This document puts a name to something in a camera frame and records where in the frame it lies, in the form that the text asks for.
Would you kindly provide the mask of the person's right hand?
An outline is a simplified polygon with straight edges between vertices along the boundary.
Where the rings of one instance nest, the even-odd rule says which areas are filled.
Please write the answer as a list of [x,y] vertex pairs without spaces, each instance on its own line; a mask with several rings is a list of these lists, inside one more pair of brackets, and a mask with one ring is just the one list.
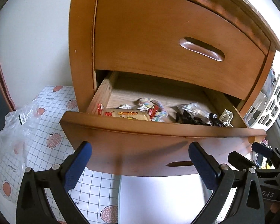
[[280,202],[273,202],[270,207],[270,211],[273,214],[280,213]]

